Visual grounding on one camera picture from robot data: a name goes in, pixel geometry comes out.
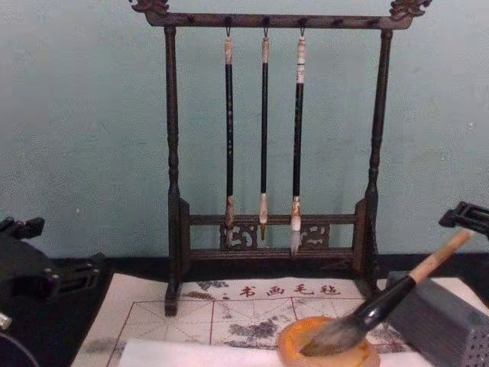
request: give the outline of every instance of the bamboo brush handle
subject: bamboo brush handle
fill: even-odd
[[[443,247],[431,254],[421,264],[416,266],[411,272],[410,277],[418,284],[424,281],[434,270],[443,264],[459,248],[465,245],[474,235],[469,229],[463,229],[454,235]]]

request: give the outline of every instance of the carved wooden panel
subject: carved wooden panel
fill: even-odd
[[[228,246],[226,244],[225,226],[220,226],[220,249],[226,251],[246,251],[258,249],[257,229],[258,227],[255,224],[240,224],[239,226],[235,226],[232,234],[232,244],[231,246]]]
[[[308,225],[302,226],[300,231],[301,249],[326,250],[329,247],[329,226]]]
[[[258,249],[258,225],[239,224],[235,226],[232,245],[226,245],[225,226],[219,227],[220,249],[224,251],[246,251]],[[329,247],[329,225],[324,224],[307,224],[302,225],[301,249],[325,251]]]

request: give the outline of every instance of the white brush tip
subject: white brush tip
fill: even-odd
[[[290,234],[290,253],[292,256],[297,255],[300,246],[300,232],[292,231]]]
[[[226,244],[230,246],[232,244],[232,229],[226,231]]]

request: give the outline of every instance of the hanging brush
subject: hanging brush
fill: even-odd
[[[267,228],[268,202],[267,202],[267,123],[268,123],[268,28],[264,28],[265,36],[261,44],[261,195],[260,211],[258,220],[260,222],[261,241],[265,240]]]
[[[297,44],[297,75],[296,75],[296,118],[293,139],[293,188],[292,218],[290,220],[290,252],[295,256],[300,246],[300,140],[303,124],[304,69],[306,65],[306,39],[304,28],[300,29]]]
[[[232,233],[235,227],[235,201],[233,198],[233,115],[232,115],[232,39],[231,28],[226,26],[227,38],[224,43],[226,74],[226,245],[232,244]]]

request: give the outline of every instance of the black clamp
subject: black clamp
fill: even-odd
[[[489,239],[489,209],[461,201],[439,220],[442,227],[471,229]]]
[[[11,216],[0,222],[0,232],[7,233],[15,239],[32,239],[42,234],[44,218],[29,219],[26,223],[16,222]]]

